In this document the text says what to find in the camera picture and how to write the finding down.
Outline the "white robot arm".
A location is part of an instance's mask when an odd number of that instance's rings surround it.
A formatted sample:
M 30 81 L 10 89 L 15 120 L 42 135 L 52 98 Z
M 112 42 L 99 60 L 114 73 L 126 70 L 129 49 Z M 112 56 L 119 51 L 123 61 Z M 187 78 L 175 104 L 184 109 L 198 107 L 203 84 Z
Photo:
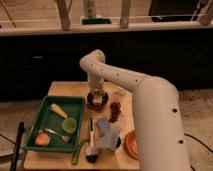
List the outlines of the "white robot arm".
M 107 80 L 132 93 L 132 111 L 142 171 L 191 171 L 179 109 L 179 93 L 168 80 L 105 63 L 97 49 L 80 67 L 91 88 Z

